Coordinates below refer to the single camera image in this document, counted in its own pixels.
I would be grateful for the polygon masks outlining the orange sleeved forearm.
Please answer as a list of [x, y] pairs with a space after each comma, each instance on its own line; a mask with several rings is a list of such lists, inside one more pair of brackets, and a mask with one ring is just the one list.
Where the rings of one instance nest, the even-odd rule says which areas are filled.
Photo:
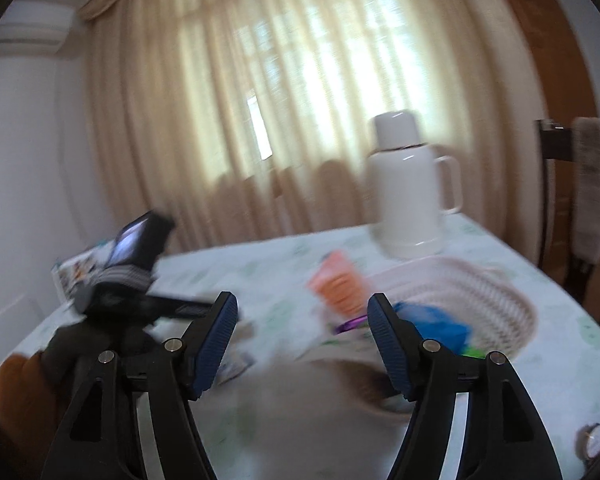
[[62, 414], [42, 354], [9, 356], [0, 366], [0, 479], [42, 474]]

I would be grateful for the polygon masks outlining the grey gloved left hand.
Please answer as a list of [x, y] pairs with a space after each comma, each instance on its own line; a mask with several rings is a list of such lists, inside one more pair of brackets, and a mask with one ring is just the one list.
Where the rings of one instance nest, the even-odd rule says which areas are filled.
[[156, 345], [154, 338], [137, 327], [125, 330], [118, 341], [86, 321], [58, 328], [40, 352], [38, 406], [51, 412], [66, 408], [102, 353], [140, 356]]

